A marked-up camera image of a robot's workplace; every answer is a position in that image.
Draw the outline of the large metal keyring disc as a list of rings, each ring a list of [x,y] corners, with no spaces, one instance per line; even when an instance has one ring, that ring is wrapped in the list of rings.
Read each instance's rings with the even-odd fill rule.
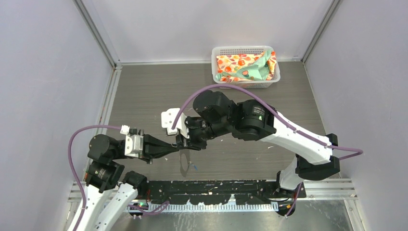
[[[189,150],[184,149],[179,152],[179,164],[180,173],[182,177],[186,178],[191,166],[191,156]]]

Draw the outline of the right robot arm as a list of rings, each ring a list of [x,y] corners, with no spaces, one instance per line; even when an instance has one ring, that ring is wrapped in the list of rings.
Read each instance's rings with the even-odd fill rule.
[[[187,129],[186,135],[177,133],[180,149],[199,151],[206,148],[208,140],[231,134],[239,140],[269,142],[295,154],[277,173],[274,189],[280,197],[288,197],[304,180],[324,180],[340,172],[340,160],[330,148],[337,142],[336,135],[291,130],[278,119],[283,116],[274,107],[268,110],[255,99],[235,103],[222,92],[206,90],[194,99],[193,108],[198,117],[178,121]]]

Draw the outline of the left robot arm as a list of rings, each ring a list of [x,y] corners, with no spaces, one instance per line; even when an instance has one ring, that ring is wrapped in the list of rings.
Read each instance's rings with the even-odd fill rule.
[[[117,159],[136,158],[150,164],[153,159],[179,151],[173,144],[123,125],[117,128],[125,136],[123,140],[104,134],[95,135],[90,140],[88,158],[91,164],[85,184],[81,184],[72,163],[72,144],[80,132],[92,128],[77,130],[68,144],[69,164],[81,193],[78,210],[68,228],[70,231],[109,231],[120,214],[132,206],[132,200],[148,195],[146,176],[130,171],[120,180],[125,167],[117,163]]]

